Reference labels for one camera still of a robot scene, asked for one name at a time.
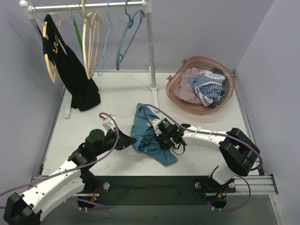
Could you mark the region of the beige wooden hanger front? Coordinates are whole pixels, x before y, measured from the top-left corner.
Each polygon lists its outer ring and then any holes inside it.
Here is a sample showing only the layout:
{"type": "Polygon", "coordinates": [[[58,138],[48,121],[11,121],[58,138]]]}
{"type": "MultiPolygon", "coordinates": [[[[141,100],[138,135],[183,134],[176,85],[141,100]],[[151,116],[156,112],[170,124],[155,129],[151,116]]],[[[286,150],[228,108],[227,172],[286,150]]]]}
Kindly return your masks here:
{"type": "Polygon", "coordinates": [[[90,63],[89,63],[89,50],[86,47],[86,41],[87,41],[86,34],[87,34],[88,26],[91,28],[90,17],[93,15],[94,13],[88,13],[86,15],[83,21],[83,30],[82,30],[82,55],[83,55],[85,73],[88,80],[91,78],[91,70],[90,70],[90,63]]]}

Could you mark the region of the cream wooden hanger with garment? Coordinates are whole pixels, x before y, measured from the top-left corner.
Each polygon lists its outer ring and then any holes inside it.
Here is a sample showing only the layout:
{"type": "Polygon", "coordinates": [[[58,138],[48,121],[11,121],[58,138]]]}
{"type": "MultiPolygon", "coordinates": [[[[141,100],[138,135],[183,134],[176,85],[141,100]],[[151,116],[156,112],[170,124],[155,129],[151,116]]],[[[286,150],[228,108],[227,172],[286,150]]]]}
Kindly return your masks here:
{"type": "MultiPolygon", "coordinates": [[[[61,17],[55,12],[51,12],[51,13],[49,13],[49,15],[54,15],[58,18],[56,25],[58,26],[58,30],[60,30],[61,17]]],[[[47,28],[47,22],[44,22],[43,23],[42,40],[44,40],[44,38],[47,38],[46,28],[47,28]]],[[[46,63],[49,77],[50,77],[52,83],[55,83],[55,81],[56,81],[56,72],[55,72],[56,64],[54,63],[53,65],[50,65],[49,57],[48,57],[47,53],[44,53],[44,58],[45,58],[45,63],[46,63]]]]}

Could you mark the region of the green thin hanger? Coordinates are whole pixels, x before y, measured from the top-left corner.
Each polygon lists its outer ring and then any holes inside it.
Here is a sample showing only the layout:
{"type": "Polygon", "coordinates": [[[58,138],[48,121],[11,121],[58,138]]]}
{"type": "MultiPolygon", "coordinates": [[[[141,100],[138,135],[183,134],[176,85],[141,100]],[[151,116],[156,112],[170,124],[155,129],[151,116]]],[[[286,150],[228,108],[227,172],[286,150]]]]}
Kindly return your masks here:
{"type": "Polygon", "coordinates": [[[73,27],[75,29],[75,33],[76,33],[76,37],[77,37],[77,40],[78,40],[78,44],[79,44],[81,53],[83,55],[83,43],[82,43],[82,39],[81,39],[81,34],[79,32],[78,25],[77,25],[75,17],[73,16],[72,10],[70,8],[69,8],[69,10],[71,12],[71,19],[72,19],[73,27]]]}

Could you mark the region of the white clothes rack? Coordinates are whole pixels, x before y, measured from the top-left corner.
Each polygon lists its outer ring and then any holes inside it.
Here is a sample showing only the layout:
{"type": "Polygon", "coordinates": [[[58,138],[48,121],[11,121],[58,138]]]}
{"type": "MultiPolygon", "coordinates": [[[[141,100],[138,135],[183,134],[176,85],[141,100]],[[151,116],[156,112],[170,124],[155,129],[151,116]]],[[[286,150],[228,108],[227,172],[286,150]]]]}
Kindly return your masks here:
{"type": "MultiPolygon", "coordinates": [[[[88,4],[86,3],[85,8],[104,8],[106,7],[107,3],[92,3],[92,4],[88,4]]],[[[35,19],[35,13],[36,12],[58,12],[58,11],[66,11],[69,8],[71,10],[82,10],[82,3],[80,4],[75,4],[75,5],[58,5],[58,6],[44,6],[44,7],[36,7],[36,6],[31,6],[29,5],[28,1],[26,0],[20,0],[19,1],[19,6],[24,10],[27,18],[29,19],[31,25],[33,26],[33,28],[35,29],[37,35],[40,36],[40,39],[42,41],[42,31],[40,30],[36,19],[35,19]]],[[[111,7],[122,7],[124,6],[125,9],[125,14],[129,16],[129,25],[125,28],[124,32],[123,32],[123,36],[120,40],[119,46],[117,48],[117,54],[116,54],[116,70],[120,69],[120,62],[121,59],[120,58],[124,58],[125,54],[127,53],[127,50],[129,49],[131,42],[134,39],[134,36],[131,38],[130,43],[127,46],[127,49],[125,51],[125,53],[122,55],[120,53],[123,42],[124,42],[124,38],[125,35],[127,33],[127,31],[129,30],[129,26],[133,23],[133,18],[134,15],[130,15],[127,13],[127,7],[137,7],[137,6],[143,6],[145,7],[145,11],[146,13],[144,13],[143,10],[139,10],[138,12],[141,12],[141,17],[144,18],[146,17],[147,19],[147,30],[148,30],[148,43],[149,43],[149,55],[150,55],[150,66],[149,66],[149,71],[150,71],[150,80],[151,80],[151,85],[150,85],[150,91],[152,93],[152,101],[153,101],[153,108],[155,109],[155,112],[158,112],[159,109],[159,101],[158,101],[158,86],[156,84],[156,74],[155,74],[155,62],[154,62],[154,45],[153,45],[153,32],[152,32],[152,5],[151,5],[151,0],[140,0],[140,1],[125,1],[125,2],[116,2],[116,3],[112,3],[110,4],[111,7]]],[[[143,19],[140,18],[140,22],[139,22],[139,26],[138,28],[136,28],[135,34],[138,31],[143,19]]]]}

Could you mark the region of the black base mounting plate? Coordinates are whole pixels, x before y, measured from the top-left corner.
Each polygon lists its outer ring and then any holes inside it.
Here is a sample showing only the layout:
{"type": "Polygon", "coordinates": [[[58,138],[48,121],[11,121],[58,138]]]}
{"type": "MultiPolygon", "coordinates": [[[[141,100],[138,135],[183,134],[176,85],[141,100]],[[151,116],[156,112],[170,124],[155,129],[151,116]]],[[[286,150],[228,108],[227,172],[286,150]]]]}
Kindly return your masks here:
{"type": "Polygon", "coordinates": [[[235,191],[207,176],[96,176],[77,196],[105,206],[201,206],[235,191]]]}

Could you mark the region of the blue white striped garment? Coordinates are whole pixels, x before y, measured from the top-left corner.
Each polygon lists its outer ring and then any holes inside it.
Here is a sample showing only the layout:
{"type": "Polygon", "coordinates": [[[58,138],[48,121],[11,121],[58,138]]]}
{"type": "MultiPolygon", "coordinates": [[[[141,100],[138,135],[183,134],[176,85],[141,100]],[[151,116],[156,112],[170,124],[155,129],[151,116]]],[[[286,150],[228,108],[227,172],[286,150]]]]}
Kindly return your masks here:
{"type": "Polygon", "coordinates": [[[224,93],[223,85],[225,82],[226,77],[224,75],[215,74],[208,70],[201,70],[198,76],[188,78],[188,83],[205,107],[220,100],[224,93]]]}

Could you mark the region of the black hanging garment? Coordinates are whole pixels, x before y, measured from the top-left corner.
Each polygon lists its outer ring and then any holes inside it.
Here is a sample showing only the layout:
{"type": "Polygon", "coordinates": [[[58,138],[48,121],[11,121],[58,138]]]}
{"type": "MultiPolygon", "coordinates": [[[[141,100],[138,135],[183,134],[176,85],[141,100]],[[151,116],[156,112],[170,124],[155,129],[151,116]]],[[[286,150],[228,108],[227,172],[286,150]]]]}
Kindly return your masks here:
{"type": "Polygon", "coordinates": [[[45,16],[44,25],[43,54],[58,70],[62,82],[72,95],[71,107],[84,112],[99,105],[101,99],[97,85],[87,77],[84,66],[65,44],[50,14],[45,16]]]}

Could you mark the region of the teal tank top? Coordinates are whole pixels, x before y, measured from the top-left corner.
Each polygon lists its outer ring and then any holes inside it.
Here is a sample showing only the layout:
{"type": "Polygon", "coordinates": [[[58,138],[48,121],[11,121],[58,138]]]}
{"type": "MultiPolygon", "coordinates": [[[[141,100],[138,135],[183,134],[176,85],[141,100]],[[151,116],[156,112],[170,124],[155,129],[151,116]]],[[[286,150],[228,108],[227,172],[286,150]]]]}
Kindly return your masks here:
{"type": "Polygon", "coordinates": [[[161,165],[170,166],[177,163],[178,159],[171,152],[160,148],[159,143],[154,138],[154,130],[147,125],[147,119],[155,120],[158,118],[149,107],[144,107],[142,103],[137,104],[134,123],[130,132],[130,136],[136,139],[132,146],[134,150],[146,154],[161,165]]]}

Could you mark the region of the pale pink garment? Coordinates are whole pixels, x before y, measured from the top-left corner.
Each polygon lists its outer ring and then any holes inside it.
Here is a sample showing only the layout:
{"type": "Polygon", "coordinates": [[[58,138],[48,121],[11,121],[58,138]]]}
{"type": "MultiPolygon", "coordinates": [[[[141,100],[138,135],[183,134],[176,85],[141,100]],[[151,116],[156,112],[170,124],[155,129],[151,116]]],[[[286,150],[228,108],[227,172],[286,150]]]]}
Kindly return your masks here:
{"type": "Polygon", "coordinates": [[[174,95],[185,102],[202,105],[201,99],[194,93],[191,85],[188,83],[190,76],[198,76],[199,70],[195,67],[188,68],[181,76],[179,82],[173,88],[174,95]]]}

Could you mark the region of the pink plastic laundry basket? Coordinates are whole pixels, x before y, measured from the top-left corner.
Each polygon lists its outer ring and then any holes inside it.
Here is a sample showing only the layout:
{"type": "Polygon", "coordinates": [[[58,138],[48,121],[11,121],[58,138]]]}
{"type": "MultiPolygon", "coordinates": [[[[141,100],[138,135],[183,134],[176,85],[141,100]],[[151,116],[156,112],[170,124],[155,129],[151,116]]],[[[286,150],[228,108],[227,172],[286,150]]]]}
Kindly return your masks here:
{"type": "Polygon", "coordinates": [[[224,65],[212,59],[194,56],[182,61],[182,66],[174,76],[168,77],[166,93],[168,97],[183,110],[199,115],[210,114],[215,112],[233,96],[235,88],[235,79],[233,73],[224,65]],[[205,106],[203,99],[195,93],[192,85],[189,84],[188,78],[197,77],[201,72],[208,71],[210,74],[222,75],[223,93],[220,99],[209,106],[205,106]]]}

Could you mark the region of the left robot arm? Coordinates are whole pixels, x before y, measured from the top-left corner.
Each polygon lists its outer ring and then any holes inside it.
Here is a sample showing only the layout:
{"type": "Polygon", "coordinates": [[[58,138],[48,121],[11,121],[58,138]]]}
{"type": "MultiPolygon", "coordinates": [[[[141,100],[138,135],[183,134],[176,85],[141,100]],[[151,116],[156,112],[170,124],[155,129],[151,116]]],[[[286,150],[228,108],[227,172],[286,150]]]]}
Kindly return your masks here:
{"type": "Polygon", "coordinates": [[[123,150],[136,140],[121,131],[90,131],[85,141],[50,176],[22,194],[13,193],[4,208],[3,219],[9,225],[38,225],[53,209],[71,196],[97,188],[98,181],[90,168],[97,157],[114,149],[123,150]]]}

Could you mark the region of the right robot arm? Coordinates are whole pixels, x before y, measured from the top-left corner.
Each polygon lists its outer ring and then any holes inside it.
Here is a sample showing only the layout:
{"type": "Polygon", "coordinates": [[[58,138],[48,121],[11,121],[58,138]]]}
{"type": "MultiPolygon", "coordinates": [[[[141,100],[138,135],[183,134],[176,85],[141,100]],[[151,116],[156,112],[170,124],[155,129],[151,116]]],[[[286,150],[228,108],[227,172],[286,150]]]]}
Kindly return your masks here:
{"type": "Polygon", "coordinates": [[[227,132],[208,131],[189,124],[172,124],[166,118],[155,119],[151,125],[154,137],[163,150],[200,146],[221,153],[224,163],[198,184],[198,188],[205,194],[231,192],[234,177],[248,176],[260,156],[260,150],[238,128],[227,132]]]}

